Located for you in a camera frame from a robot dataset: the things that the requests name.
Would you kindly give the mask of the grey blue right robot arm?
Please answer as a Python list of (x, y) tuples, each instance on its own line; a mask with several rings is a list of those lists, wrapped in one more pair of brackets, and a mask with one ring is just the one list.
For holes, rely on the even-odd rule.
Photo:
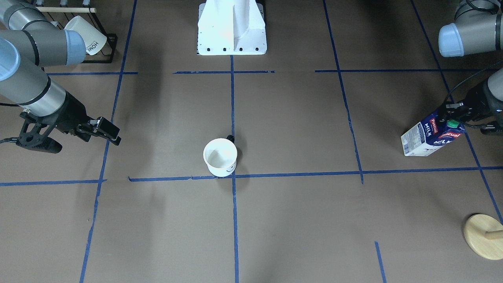
[(58, 153), (62, 146), (50, 138), (52, 130), (88, 142), (92, 136), (119, 145), (119, 128), (103, 117), (91, 118), (77, 98), (43, 71), (49, 66), (84, 62), (106, 44), (106, 35), (81, 16), (59, 29), (38, 7), (25, 0), (2, 0), (1, 95), (23, 111), (17, 137), (1, 140), (18, 147)]

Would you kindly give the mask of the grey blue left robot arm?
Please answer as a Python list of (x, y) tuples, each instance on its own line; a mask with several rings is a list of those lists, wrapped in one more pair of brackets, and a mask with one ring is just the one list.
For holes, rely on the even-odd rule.
[[(503, 46), (500, 0), (462, 0), (454, 22), (439, 32), (439, 51), (444, 57), (501, 50)], [(444, 100), (438, 108), (442, 122), (454, 120), (479, 129), (487, 136), (502, 135), (503, 73), (498, 70), (470, 89), (458, 102)]]

